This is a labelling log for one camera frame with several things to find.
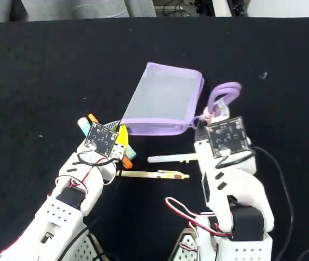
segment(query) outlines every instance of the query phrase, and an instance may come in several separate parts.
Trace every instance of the white wire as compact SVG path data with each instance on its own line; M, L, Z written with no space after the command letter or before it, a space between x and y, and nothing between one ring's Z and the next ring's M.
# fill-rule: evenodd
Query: white wire
M220 232L217 232L217 231L211 229L210 227L205 226L204 224L202 224L202 223L198 222L197 220L195 220L193 217L191 217L191 216L185 214L184 212L178 210L169 201L174 201L175 203L180 205L182 208L184 208L187 211L187 213L189 213L190 215L192 215L194 217L200 216L199 214L191 212L183 203L181 203L179 200L177 200L177 199L175 199L173 197L166 197L165 198L165 203L168 205L168 207L170 209L172 209L174 212L176 212L181 217L191 221L193 224L195 224L195 225L203 228L204 230L210 232L211 234L217 235L217 236L220 236L220 237L227 237L230 234L230 233L220 233Z
M173 198L173 197L166 197L165 198L165 201L166 201L166 203L168 204L168 205L170 205L170 206L172 206L172 208L175 208L171 203L169 203L169 200L172 200L172 201L174 201L176 204L178 204L178 205L180 205L181 207L183 207L186 211L187 211L187 213L189 213L190 215L192 215L192 216L194 216L194 217L197 217L197 216L200 216L199 214L197 214L197 213L193 213L193 212L191 212L183 203L181 203L179 200L177 200L177 199L175 199L175 198Z
M115 175L113 175L112 179L108 183L104 183L104 186L110 185L113 182L113 180L115 179L115 177L117 176L116 174L117 174L117 171L115 172Z
M191 221L188 222L188 226L194 231L196 237L198 237L197 229L192 225Z

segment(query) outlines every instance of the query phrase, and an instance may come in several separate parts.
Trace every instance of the circuit board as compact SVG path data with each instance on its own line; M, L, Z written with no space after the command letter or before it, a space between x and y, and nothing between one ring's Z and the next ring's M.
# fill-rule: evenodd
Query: circuit board
M205 128L214 158L221 157L220 151L228 148L231 154L250 149L242 117L213 123Z
M84 145L108 158L115 145L118 133L104 125L93 122Z

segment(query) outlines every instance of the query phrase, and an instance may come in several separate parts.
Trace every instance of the black fabric surface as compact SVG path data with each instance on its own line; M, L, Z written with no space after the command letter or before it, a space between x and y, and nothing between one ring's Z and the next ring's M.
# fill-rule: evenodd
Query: black fabric surface
M232 116L243 116L253 144L283 167L295 209L283 260L296 260L309 248L309 18L0 24L0 250L31 222L82 141L76 121L90 112L102 123L119 119L148 61L202 72L206 83L197 113L212 87L242 83ZM194 133L130 142L138 154L135 170L179 170L191 178L117 178L85 222L102 216L92 231L121 260L166 260L187 223L165 206L164 197L204 210L201 174L196 162L149 164L146 158L193 152ZM260 153L256 157L257 177L275 215L271 235L278 253L288 206L275 166Z

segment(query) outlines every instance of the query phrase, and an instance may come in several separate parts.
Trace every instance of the purple mesh pouch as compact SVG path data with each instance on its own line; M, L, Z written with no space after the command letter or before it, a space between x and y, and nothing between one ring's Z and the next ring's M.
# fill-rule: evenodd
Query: purple mesh pouch
M203 84L198 71L148 63L121 123L130 135L181 134L192 122Z

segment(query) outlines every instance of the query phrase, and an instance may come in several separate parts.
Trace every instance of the purple strap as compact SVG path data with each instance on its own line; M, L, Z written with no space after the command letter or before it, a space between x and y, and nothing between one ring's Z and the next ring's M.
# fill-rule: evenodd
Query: purple strap
M208 112L210 114L215 113L214 115L218 116L220 114L220 111L218 110L217 106L214 105L216 98L220 95L224 95L224 102L226 105L229 105L239 96L241 89L242 86L236 82L222 83L216 86L209 96L207 106Z

